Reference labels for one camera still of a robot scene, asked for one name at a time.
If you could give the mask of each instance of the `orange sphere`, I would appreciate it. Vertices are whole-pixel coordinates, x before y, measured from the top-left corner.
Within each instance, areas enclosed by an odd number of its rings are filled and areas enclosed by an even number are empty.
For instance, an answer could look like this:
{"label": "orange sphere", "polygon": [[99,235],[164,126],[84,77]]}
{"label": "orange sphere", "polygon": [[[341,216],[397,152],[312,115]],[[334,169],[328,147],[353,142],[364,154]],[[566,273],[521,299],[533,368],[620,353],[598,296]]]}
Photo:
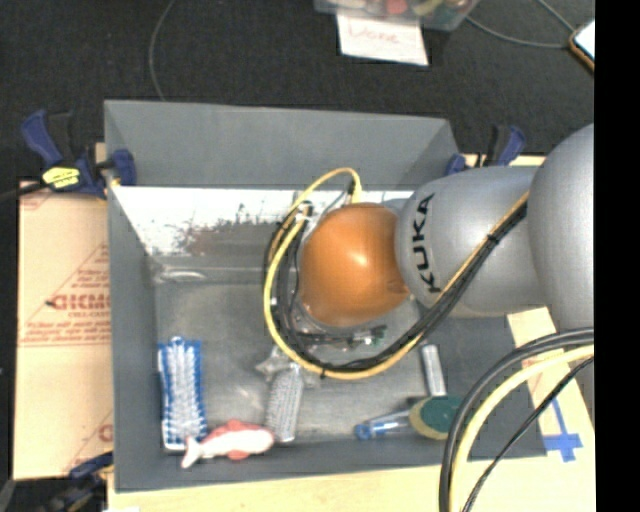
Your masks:
{"label": "orange sphere", "polygon": [[351,327],[406,299],[396,263],[394,212],[356,203],[328,213],[302,247],[300,300],[316,320]]}

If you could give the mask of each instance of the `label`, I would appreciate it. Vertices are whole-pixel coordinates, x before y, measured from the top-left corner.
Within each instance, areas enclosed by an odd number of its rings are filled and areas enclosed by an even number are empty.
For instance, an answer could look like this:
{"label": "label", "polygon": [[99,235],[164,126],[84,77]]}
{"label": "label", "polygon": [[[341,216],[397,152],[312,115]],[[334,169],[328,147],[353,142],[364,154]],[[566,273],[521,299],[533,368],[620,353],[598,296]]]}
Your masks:
{"label": "label", "polygon": [[42,175],[42,180],[55,189],[72,187],[80,183],[80,171],[73,167],[52,167]]}
{"label": "label", "polygon": [[391,23],[337,14],[340,49],[352,57],[428,65],[418,21]]}
{"label": "label", "polygon": [[109,254],[98,246],[57,290],[46,297],[20,331],[18,344],[83,345],[111,341]]}
{"label": "label", "polygon": [[418,203],[416,217],[413,221],[413,231],[411,242],[413,243],[413,254],[416,262],[416,270],[428,286],[429,293],[440,293],[442,290],[436,285],[435,276],[430,270],[429,257],[425,245],[424,229],[427,224],[427,215],[429,214],[429,203],[435,194],[425,197]]}

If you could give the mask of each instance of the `blue tape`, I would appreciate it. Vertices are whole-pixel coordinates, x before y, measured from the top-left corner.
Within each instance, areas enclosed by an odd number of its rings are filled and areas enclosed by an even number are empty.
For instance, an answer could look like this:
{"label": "blue tape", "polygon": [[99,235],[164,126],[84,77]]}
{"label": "blue tape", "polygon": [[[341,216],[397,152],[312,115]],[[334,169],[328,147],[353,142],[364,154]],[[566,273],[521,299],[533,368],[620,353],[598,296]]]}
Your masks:
{"label": "blue tape", "polygon": [[570,434],[567,432],[567,426],[562,417],[558,400],[554,399],[551,404],[553,405],[553,410],[556,413],[556,418],[560,425],[560,434],[542,436],[542,441],[547,451],[558,450],[563,462],[572,462],[576,460],[576,455],[573,450],[582,448],[582,441],[578,434]]}

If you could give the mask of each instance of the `gray box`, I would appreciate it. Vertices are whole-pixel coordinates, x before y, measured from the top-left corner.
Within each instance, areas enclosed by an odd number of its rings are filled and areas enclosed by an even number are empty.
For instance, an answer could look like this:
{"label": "gray box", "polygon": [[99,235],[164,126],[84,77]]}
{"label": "gray box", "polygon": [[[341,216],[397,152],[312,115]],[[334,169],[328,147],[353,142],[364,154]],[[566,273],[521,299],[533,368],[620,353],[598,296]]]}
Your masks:
{"label": "gray box", "polygon": [[[141,186],[127,190],[129,204],[136,194],[148,194],[145,186],[155,185],[207,187],[212,194],[225,187],[233,194],[241,189],[275,193],[304,187],[340,166],[359,170],[370,190],[410,193],[442,176],[457,151],[446,121],[411,116],[117,101],[105,104],[105,119],[108,151],[127,147],[138,167]],[[162,446],[156,344],[173,335],[203,341],[211,428],[234,416],[260,420],[267,384],[254,367],[267,357],[272,343],[262,321],[259,274],[252,270],[258,268],[273,226],[232,225],[230,250],[243,243],[243,251],[254,258],[238,260],[235,272],[227,274],[223,269],[233,251],[170,255],[152,248],[144,230],[162,232],[170,226],[148,219],[141,227],[142,217],[122,198],[109,194],[116,489],[439,464],[442,442],[417,435],[358,441],[349,432],[355,421],[402,408],[408,398],[426,394],[415,351],[382,375],[356,383],[326,379],[319,389],[306,390],[300,435],[293,444],[244,461],[216,458],[182,470],[181,457],[167,454]],[[165,208],[177,211],[179,206]],[[189,272],[200,272],[205,279],[170,278]],[[455,394],[464,394],[513,348],[504,318],[449,319],[430,341],[440,347],[447,388]],[[474,456],[495,454],[530,409],[522,388],[510,407],[497,411]],[[543,453],[531,432],[512,455]]]}

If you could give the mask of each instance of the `cardboard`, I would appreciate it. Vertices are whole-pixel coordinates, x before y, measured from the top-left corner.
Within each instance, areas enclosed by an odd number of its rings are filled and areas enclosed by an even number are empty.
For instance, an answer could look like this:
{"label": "cardboard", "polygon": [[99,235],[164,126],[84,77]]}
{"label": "cardboard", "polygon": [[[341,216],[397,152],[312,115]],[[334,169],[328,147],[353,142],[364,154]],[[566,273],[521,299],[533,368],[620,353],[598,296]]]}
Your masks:
{"label": "cardboard", "polygon": [[112,449],[106,208],[47,189],[20,201],[14,479]]}

